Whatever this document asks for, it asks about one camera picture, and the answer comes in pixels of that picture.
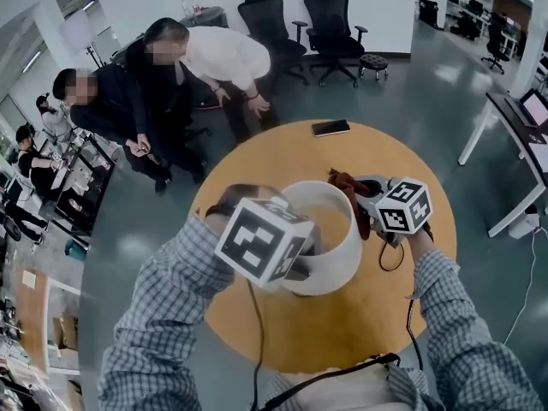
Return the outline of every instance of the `round wooden table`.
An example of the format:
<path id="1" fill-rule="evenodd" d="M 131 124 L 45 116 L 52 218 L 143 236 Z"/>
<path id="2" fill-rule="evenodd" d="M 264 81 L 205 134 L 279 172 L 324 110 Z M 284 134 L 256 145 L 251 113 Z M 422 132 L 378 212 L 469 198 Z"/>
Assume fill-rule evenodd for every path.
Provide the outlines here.
<path id="1" fill-rule="evenodd" d="M 207 177 L 191 211 L 203 217 L 224 189 L 235 183 L 265 184 L 279 190 L 305 180 L 327 181 L 330 168 L 352 176 L 409 176 L 428 184 L 434 213 L 430 220 L 436 245 L 456 257 L 456 230 L 450 203 L 436 176 L 409 148 L 380 131 L 357 123 L 350 132 L 316 138 L 312 123 L 283 125 L 238 146 Z M 341 239 L 337 223 L 322 236 Z M 414 264 L 407 242 L 405 259 L 393 272 L 382 271 L 378 256 L 383 242 L 372 233 L 352 280 L 338 291 L 300 298 L 287 290 L 267 294 L 255 288 L 265 324 L 265 365 L 282 372 L 319 372 L 349 367 L 374 354 L 400 352 L 411 340 L 406 331 L 407 295 L 413 293 Z M 400 250 L 386 248 L 383 263 L 396 265 Z M 232 349 L 251 361 L 259 358 L 259 323 L 245 279 L 218 294 L 205 317 Z M 417 306 L 417 336 L 425 323 Z"/>

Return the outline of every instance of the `white cube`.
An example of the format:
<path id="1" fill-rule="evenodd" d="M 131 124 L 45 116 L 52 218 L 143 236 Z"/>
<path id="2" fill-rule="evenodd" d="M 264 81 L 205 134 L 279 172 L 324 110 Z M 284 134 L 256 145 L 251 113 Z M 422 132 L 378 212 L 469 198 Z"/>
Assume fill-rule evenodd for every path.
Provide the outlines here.
<path id="1" fill-rule="evenodd" d="M 383 231 L 412 235 L 432 215 L 428 186 L 412 178 L 403 178 L 375 204 Z"/>
<path id="2" fill-rule="evenodd" d="M 313 227 L 283 200 L 243 198 L 215 254 L 251 282 L 271 289 L 282 282 Z"/>

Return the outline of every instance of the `brown wall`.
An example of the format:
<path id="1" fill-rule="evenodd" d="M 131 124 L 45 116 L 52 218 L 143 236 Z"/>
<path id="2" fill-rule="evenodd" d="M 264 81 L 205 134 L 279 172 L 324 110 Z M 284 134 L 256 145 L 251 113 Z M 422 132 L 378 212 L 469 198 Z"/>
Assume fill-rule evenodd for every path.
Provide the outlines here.
<path id="1" fill-rule="evenodd" d="M 497 14 L 505 12 L 509 18 L 517 21 L 525 32 L 529 30 L 531 7 L 519 0 L 493 0 L 493 11 Z"/>

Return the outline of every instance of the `black cap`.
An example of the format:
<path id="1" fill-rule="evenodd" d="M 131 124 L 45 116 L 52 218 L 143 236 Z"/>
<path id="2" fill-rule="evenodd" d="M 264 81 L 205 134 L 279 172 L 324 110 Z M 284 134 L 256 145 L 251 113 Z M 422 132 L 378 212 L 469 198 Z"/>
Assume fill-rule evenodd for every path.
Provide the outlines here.
<path id="1" fill-rule="evenodd" d="M 42 103 L 44 103 L 46 100 L 48 100 L 48 96 L 50 94 L 47 92 L 45 95 L 42 94 L 40 96 L 38 96 L 38 98 L 36 99 L 36 107 L 38 108 Z"/>
<path id="2" fill-rule="evenodd" d="M 17 144 L 21 143 L 24 139 L 30 136 L 31 130 L 28 128 L 27 125 L 20 126 L 15 133 L 15 139 L 17 140 Z"/>

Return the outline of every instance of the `smartphone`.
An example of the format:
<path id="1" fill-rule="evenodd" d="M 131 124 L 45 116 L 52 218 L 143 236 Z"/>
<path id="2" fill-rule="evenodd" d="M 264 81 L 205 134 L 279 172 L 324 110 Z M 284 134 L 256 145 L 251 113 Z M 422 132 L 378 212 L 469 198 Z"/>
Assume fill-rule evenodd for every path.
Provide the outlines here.
<path id="1" fill-rule="evenodd" d="M 345 120 L 333 120 L 330 122 L 314 123 L 312 125 L 312 131 L 316 137 L 347 133 L 349 130 L 350 126 Z"/>

